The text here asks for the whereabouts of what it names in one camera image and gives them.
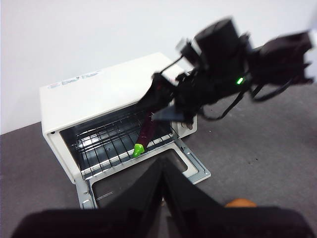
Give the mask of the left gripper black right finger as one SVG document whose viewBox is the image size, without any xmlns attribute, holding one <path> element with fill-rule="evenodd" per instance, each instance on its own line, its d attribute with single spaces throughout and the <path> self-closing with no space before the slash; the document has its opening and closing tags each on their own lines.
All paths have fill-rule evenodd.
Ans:
<svg viewBox="0 0 317 238">
<path fill-rule="evenodd" d="M 162 162 L 163 196 L 185 238 L 313 238 L 297 211 L 279 207 L 226 208 L 193 185 L 169 160 Z"/>
</svg>

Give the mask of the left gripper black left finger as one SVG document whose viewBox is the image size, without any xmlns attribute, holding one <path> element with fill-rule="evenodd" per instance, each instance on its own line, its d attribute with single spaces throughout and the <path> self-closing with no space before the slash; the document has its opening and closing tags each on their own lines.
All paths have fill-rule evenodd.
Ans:
<svg viewBox="0 0 317 238">
<path fill-rule="evenodd" d="M 163 160 L 157 159 L 135 183 L 104 208 L 55 209 L 21 220 L 14 238 L 144 238 L 162 199 Z"/>
</svg>

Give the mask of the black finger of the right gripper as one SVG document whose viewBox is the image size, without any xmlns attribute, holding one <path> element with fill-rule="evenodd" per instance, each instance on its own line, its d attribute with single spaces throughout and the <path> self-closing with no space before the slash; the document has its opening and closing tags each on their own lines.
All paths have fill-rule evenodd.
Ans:
<svg viewBox="0 0 317 238">
<path fill-rule="evenodd" d="M 159 109 L 151 115 L 151 119 L 152 121 L 188 122 L 184 109 L 175 105 Z"/>
<path fill-rule="evenodd" d="M 159 111 L 173 99 L 174 91 L 175 86 L 161 73 L 154 73 L 151 86 L 138 101 L 138 107 L 150 112 Z"/>
</svg>

